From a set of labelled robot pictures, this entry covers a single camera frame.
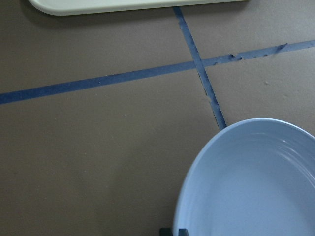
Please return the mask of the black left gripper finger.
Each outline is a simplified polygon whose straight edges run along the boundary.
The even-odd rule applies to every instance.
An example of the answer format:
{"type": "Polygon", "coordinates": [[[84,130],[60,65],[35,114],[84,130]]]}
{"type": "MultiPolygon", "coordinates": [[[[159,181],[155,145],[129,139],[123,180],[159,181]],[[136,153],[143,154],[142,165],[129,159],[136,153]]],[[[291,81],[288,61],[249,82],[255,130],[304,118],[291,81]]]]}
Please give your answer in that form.
{"type": "Polygon", "coordinates": [[[179,229],[178,236],[189,236],[189,232],[187,229],[179,229]]]}

